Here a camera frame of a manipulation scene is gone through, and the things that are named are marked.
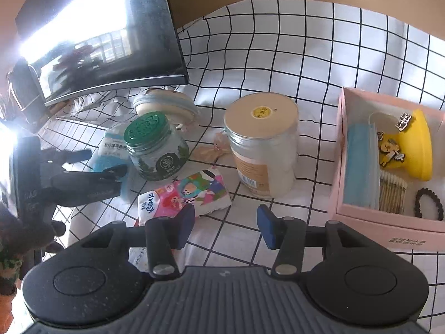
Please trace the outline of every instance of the metal screw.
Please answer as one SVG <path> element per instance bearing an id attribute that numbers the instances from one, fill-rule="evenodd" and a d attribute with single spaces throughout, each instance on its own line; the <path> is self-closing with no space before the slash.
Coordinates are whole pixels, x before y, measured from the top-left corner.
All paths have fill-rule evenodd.
<path id="1" fill-rule="evenodd" d="M 159 276 L 170 275 L 174 272 L 174 267 L 169 264 L 160 264 L 153 267 L 153 274 Z"/>
<path id="2" fill-rule="evenodd" d="M 293 275 L 297 272 L 297 268 L 294 265 L 281 264 L 275 267 L 275 272 L 278 275 Z"/>

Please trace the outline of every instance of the screen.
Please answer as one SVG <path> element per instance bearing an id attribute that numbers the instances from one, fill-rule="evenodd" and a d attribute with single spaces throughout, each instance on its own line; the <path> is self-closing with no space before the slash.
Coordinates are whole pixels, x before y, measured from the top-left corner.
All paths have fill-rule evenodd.
<path id="1" fill-rule="evenodd" d="M 16 24 L 46 102 L 187 83 L 167 0 L 26 0 Z"/>

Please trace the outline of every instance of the pink tissue package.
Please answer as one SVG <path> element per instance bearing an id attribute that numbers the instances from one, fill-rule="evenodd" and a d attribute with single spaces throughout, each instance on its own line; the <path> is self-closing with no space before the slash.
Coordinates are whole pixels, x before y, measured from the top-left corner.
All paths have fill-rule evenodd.
<path id="1" fill-rule="evenodd" d="M 195 216 L 230 206 L 229 193 L 216 167 L 140 195 L 139 224 L 154 217 L 174 217 L 187 203 L 194 206 Z"/>

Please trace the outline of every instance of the green lid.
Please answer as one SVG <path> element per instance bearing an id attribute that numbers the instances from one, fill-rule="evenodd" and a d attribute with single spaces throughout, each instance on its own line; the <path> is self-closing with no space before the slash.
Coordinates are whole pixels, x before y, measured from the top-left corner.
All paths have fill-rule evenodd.
<path id="1" fill-rule="evenodd" d="M 170 130 L 167 117 L 162 112 L 151 112 L 139 117 L 127 127 L 124 141 L 129 147 L 154 146 Z"/>

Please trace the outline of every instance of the ribbed gray panel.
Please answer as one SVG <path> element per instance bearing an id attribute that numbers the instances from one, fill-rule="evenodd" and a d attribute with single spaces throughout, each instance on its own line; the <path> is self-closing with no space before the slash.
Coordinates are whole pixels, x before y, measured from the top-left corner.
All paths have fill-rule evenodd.
<path id="1" fill-rule="evenodd" d="M 188 267 L 155 283 L 128 315 L 97 328 L 36 323 L 26 334 L 424 334 L 415 323 L 388 329 L 348 327 L 314 309 L 297 284 L 260 267 Z"/>

